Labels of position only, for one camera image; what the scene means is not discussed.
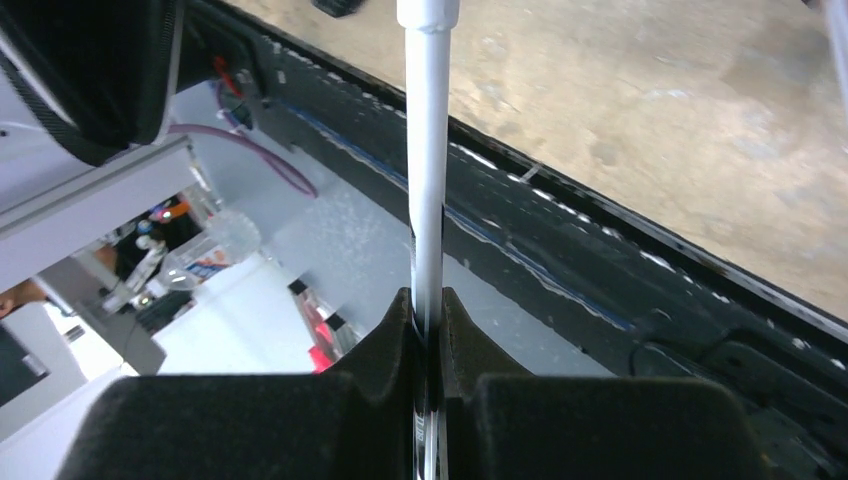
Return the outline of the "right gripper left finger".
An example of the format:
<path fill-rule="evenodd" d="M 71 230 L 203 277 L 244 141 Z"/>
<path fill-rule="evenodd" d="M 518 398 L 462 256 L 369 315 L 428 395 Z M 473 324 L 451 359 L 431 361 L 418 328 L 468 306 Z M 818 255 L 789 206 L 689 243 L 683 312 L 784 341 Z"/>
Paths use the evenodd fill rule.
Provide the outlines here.
<path fill-rule="evenodd" d="M 94 402 L 62 479 L 410 479 L 410 293 L 318 374 L 126 377 Z"/>

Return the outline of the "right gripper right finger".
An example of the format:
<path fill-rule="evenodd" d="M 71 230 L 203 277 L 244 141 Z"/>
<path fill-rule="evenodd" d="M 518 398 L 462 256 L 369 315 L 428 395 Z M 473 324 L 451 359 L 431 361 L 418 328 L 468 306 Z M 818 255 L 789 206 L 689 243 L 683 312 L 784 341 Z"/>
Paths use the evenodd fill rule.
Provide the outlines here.
<path fill-rule="evenodd" d="M 452 288 L 440 328 L 450 479 L 765 479 L 739 402 L 691 378 L 530 373 Z"/>

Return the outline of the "white badminton racket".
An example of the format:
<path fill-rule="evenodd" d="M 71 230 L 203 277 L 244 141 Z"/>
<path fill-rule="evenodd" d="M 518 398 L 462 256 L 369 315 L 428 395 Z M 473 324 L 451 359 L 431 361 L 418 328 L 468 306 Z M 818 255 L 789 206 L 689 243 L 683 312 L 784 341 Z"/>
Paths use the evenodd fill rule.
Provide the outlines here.
<path fill-rule="evenodd" d="M 414 472 L 418 479 L 435 479 L 439 470 L 439 335 L 450 51 L 459 10 L 457 1 L 397 4 L 397 20 L 405 34 L 410 293 L 419 341 L 414 395 Z"/>

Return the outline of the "black SPORT racket bag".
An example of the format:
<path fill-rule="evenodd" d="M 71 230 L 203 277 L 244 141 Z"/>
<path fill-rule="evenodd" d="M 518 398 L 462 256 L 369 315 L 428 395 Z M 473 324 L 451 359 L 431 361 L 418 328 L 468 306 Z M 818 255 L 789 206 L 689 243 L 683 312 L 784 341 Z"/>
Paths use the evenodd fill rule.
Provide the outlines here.
<path fill-rule="evenodd" d="M 1 69 L 68 153 L 94 167 L 175 132 L 175 96 L 221 80 L 236 96 L 248 40 L 210 1 L 4 1 Z"/>

